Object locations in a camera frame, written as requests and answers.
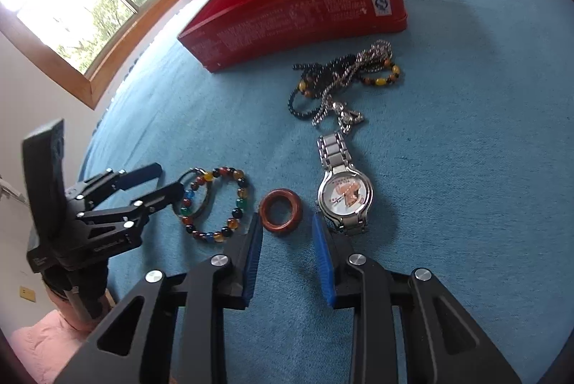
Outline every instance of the yellow bead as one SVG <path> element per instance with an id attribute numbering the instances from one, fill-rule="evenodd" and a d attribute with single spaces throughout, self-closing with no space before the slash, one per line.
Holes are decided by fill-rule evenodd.
<path id="1" fill-rule="evenodd" d="M 227 220 L 227 226 L 229 228 L 235 230 L 236 228 L 239 227 L 239 221 L 237 219 L 234 219 L 233 217 L 230 217 Z"/>

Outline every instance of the brown ring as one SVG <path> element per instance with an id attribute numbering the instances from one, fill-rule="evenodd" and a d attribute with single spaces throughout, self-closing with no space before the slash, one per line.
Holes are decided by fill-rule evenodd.
<path id="1" fill-rule="evenodd" d="M 287 222 L 285 222 L 285 224 L 275 225 L 272 224 L 267 217 L 267 212 L 271 207 L 271 204 L 282 198 L 286 199 L 289 201 L 289 204 L 291 204 L 291 217 Z M 300 197 L 286 188 L 279 188 L 277 190 L 270 191 L 259 203 L 259 216 L 261 217 L 261 223 L 272 234 L 284 235 L 295 230 L 298 227 L 299 222 L 301 222 L 302 215 L 303 209 Z"/>

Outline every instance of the window frame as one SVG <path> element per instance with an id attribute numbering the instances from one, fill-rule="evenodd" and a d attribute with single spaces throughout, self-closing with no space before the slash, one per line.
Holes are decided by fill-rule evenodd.
<path id="1" fill-rule="evenodd" d="M 179 0 L 147 0 L 107 42 L 85 74 L 44 44 L 16 13 L 0 3 L 0 32 L 40 71 L 91 109 L 134 48 Z"/>

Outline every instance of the necklace pendant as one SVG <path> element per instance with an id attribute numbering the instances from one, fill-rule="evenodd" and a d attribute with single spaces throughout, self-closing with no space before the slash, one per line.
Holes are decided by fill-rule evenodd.
<path id="1" fill-rule="evenodd" d="M 352 127 L 358 125 L 364 120 L 362 113 L 348 109 L 347 104 L 334 101 L 331 104 L 331 110 L 337 115 L 339 128 L 344 135 L 348 135 Z"/>

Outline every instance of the white label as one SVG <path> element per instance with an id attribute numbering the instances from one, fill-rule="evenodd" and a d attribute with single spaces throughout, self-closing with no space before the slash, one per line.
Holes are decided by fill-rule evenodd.
<path id="1" fill-rule="evenodd" d="M 372 7 L 375 9 L 375 15 L 388 16 L 392 15 L 390 0 L 371 0 Z"/>

